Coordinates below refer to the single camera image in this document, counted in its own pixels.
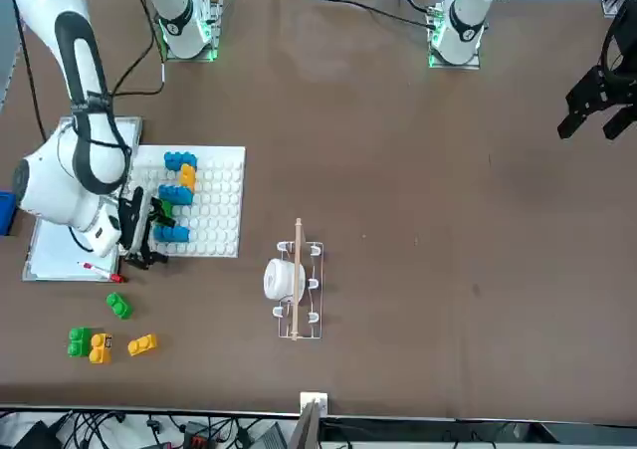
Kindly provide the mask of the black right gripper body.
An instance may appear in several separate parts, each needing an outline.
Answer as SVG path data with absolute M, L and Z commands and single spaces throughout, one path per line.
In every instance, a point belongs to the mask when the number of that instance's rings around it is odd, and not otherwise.
M 142 186 L 118 201 L 121 235 L 118 252 L 121 256 L 140 254 L 149 234 L 150 194 Z

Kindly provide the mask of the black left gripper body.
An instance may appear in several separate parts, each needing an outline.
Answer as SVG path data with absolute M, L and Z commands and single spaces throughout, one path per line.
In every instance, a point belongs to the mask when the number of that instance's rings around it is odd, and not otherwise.
M 615 106 L 634 105 L 636 83 L 608 78 L 596 65 L 568 92 L 566 102 L 572 115 L 591 115 Z

